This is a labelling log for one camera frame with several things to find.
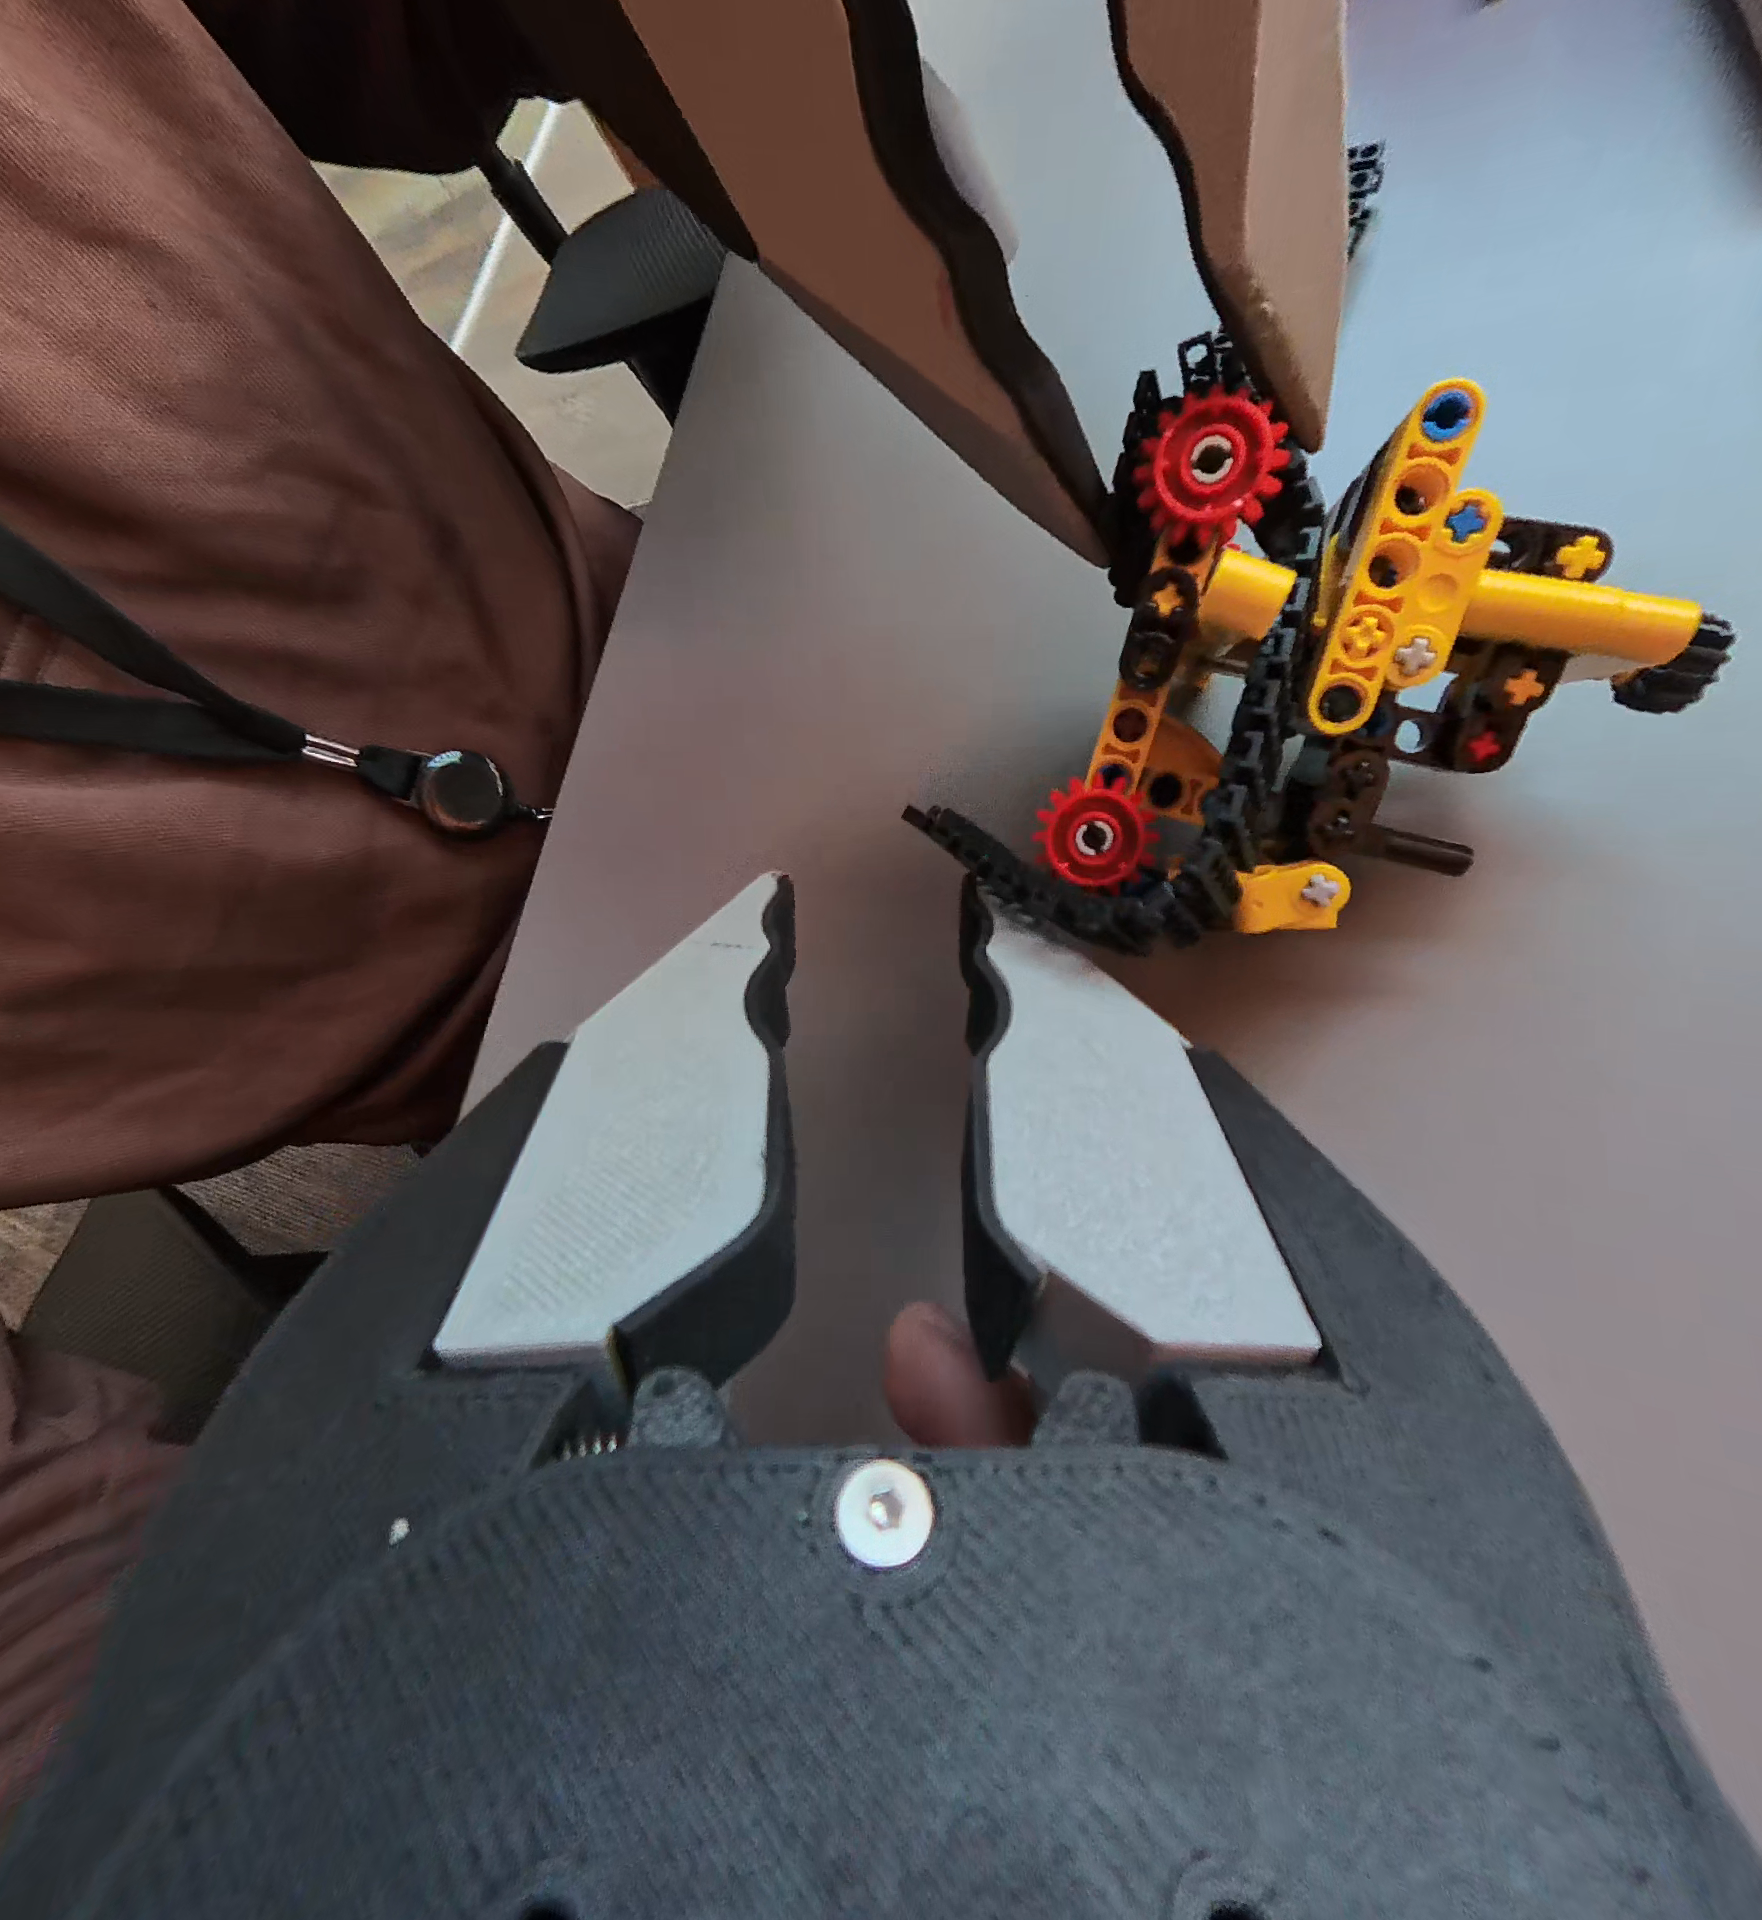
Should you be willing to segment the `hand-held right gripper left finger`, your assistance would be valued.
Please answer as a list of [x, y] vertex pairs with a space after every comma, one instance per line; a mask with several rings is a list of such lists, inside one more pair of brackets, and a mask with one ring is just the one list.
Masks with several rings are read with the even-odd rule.
[[433, 1338], [450, 1369], [682, 1369], [713, 1387], [795, 1292], [784, 1071], [794, 889], [745, 883], [558, 1052]]

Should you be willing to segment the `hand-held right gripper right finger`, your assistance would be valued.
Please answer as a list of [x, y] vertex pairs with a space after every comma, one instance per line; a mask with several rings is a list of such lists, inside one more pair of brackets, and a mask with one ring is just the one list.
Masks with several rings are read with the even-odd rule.
[[963, 1302], [990, 1378], [1298, 1369], [1322, 1335], [1182, 1032], [974, 879]]

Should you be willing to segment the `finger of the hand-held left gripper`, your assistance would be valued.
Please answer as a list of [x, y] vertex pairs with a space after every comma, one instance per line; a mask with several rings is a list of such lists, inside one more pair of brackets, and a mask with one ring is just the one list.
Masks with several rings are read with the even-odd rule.
[[1291, 435], [1322, 449], [1346, 288], [1346, 6], [1109, 2], [1213, 310]]
[[1109, 486], [942, 156], [908, 6], [621, 12], [764, 274], [1018, 515], [1106, 568]]

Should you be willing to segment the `yellow lego bulldozer model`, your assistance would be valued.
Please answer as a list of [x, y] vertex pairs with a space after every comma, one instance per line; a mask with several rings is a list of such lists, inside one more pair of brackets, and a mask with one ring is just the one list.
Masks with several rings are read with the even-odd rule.
[[1382, 823], [1394, 771], [1499, 773], [1568, 678], [1604, 680], [1630, 713], [1683, 713], [1733, 652], [1732, 625], [1698, 603], [1610, 587], [1602, 531], [1516, 519], [1472, 489], [1481, 422], [1481, 390], [1446, 378], [1336, 506], [1322, 500], [1277, 859], [1256, 871], [1251, 930], [1229, 933], [1332, 930], [1367, 861], [1466, 873], [1469, 850]]

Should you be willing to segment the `person's right hand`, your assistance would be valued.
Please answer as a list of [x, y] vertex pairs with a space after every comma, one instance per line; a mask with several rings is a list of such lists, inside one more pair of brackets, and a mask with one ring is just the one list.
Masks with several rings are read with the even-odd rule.
[[1036, 1426], [1027, 1383], [1016, 1373], [990, 1379], [967, 1328], [933, 1304], [892, 1317], [883, 1393], [894, 1426], [925, 1450], [1018, 1449]]

